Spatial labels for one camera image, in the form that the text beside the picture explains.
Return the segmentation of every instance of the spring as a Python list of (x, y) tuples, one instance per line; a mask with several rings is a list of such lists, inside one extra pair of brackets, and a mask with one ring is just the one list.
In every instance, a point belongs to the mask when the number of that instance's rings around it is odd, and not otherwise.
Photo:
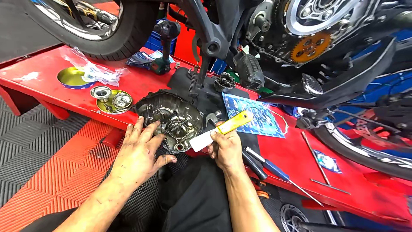
[(199, 66), (198, 65), (194, 66), (192, 76), (191, 76), (191, 79), (190, 79), (190, 86), (189, 86), (189, 92), (190, 93), (193, 91), (194, 85), (196, 84), (197, 76), (198, 76), (198, 73), (197, 73), (198, 70), (199, 70)]

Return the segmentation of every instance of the motorcycle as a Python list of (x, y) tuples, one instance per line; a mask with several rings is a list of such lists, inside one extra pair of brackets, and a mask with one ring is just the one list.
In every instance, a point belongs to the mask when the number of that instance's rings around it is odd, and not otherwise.
[[(118, 61), (146, 43), (159, 11), (157, 0), (115, 0), (108, 12), (85, 1), (24, 0), (25, 11), (57, 39), (78, 47), (94, 59)], [(348, 138), (333, 123), (338, 106), (362, 94), (377, 76), (409, 67), (396, 60), (403, 49), (393, 36), (412, 25), (412, 3), (407, 0), (166, 0), (168, 12), (196, 31), (194, 51), (202, 63), (193, 96), (203, 86), (212, 58), (239, 73), (241, 84), (261, 87), (258, 101), (307, 108), (297, 125), (314, 129), (318, 137), (347, 158), (412, 180), (412, 160), (392, 156)], [(177, 5), (184, 14), (170, 5)], [(249, 48), (240, 52), (238, 43)], [(370, 45), (377, 48), (352, 59)], [(369, 105), (356, 128), (362, 136), (410, 151), (412, 92), (383, 96)], [(382, 127), (389, 135), (382, 138)]]

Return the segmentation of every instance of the yellow handle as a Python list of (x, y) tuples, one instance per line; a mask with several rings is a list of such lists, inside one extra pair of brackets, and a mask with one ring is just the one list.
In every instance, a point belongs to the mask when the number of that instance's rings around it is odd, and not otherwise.
[(217, 127), (220, 134), (226, 134), (239, 126), (245, 125), (246, 123), (252, 121), (253, 114), (247, 110), (240, 112), (235, 115), (233, 118), (227, 120)]

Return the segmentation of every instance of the black pants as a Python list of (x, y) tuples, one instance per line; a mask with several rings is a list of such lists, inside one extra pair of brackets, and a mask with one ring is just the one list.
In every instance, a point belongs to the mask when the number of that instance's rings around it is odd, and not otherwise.
[[(207, 156), (190, 159), (186, 168), (162, 187), (159, 200), (167, 211), (163, 232), (232, 231), (223, 172)], [(75, 210), (46, 215), (21, 231), (51, 232)], [(113, 224), (108, 231), (130, 231), (121, 225), (113, 228)]]

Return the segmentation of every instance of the cordless drill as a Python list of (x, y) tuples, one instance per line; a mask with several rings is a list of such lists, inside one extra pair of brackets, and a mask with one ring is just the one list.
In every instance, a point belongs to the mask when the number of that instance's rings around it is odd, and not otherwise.
[(150, 70), (162, 75), (170, 71), (170, 45), (180, 33), (180, 24), (168, 20), (160, 20), (153, 28), (160, 35), (163, 46), (163, 57), (156, 58), (150, 63)]

